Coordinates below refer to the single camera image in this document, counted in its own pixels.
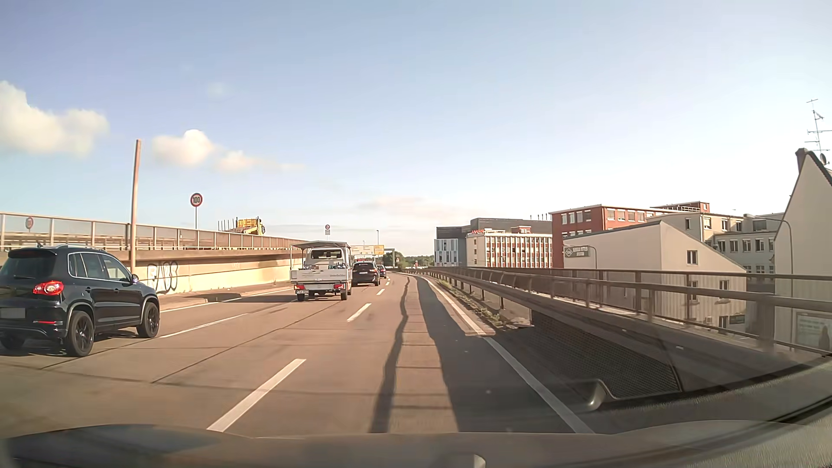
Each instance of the windshield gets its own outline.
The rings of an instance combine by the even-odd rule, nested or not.
[[[605,463],[646,466],[636,438],[832,428],[830,25],[830,0],[0,0],[0,468],[91,426],[31,446],[548,468],[630,437]],[[832,468],[828,440],[747,461]]]

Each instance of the graffiti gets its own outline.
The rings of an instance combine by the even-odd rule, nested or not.
[[[151,263],[147,266],[145,284],[158,293],[175,292],[179,286],[179,263],[176,260],[163,261],[160,265]]]

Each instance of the car tail light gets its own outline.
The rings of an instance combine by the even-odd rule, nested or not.
[[[60,281],[47,281],[35,286],[32,294],[43,294],[44,296],[57,296],[63,291],[63,283]]]

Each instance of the white pickup truck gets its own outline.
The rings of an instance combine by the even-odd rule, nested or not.
[[[295,244],[304,250],[304,263],[290,272],[298,301],[326,294],[341,296],[346,301],[353,293],[350,282],[352,265],[349,244],[336,241],[312,241]]]

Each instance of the sky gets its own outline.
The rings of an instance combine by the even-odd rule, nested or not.
[[[136,139],[140,223],[192,227],[199,192],[203,229],[405,255],[474,217],[782,212],[806,101],[832,114],[831,23],[824,0],[8,0],[0,212],[128,222]]]

